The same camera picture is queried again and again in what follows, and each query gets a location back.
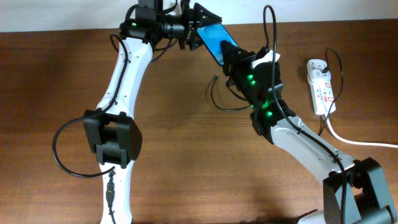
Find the white power strip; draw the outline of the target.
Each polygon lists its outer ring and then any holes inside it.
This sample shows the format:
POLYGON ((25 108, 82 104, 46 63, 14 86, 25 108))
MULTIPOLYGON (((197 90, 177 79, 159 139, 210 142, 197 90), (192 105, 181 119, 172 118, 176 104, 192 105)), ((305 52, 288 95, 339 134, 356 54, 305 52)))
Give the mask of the white power strip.
POLYGON ((331 86, 331 73, 324 60, 311 59, 307 62, 307 79, 310 86, 313 108, 316 115, 333 113, 335 97, 331 86))

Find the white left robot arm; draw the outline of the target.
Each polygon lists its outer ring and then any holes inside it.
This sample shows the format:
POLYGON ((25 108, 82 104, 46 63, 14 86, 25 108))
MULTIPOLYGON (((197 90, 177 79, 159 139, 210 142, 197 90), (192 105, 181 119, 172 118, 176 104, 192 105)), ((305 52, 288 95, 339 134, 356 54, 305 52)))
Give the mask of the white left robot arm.
POLYGON ((197 31, 222 21, 200 4, 188 1, 163 8, 162 1, 138 1, 119 26, 118 59, 110 83, 94 111, 83 122, 88 144, 103 178, 102 223, 132 223, 131 174, 142 146, 134 108, 147 66, 162 39, 177 40, 181 49, 203 45, 197 31), (181 7, 180 14, 171 12, 181 7))

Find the blue screen smartphone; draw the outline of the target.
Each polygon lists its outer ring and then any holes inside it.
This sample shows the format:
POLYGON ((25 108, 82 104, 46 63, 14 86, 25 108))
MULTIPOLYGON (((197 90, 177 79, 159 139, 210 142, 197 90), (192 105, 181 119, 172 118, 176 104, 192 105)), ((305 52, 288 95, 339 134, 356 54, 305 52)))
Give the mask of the blue screen smartphone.
POLYGON ((212 24, 206 27, 198 28, 197 34, 203 41, 205 47, 208 49, 209 53, 212 55, 214 60, 221 67, 224 65, 223 54, 221 49, 222 41, 225 40, 236 47, 238 46, 238 44, 231 37, 231 35, 225 29, 222 23, 212 24))

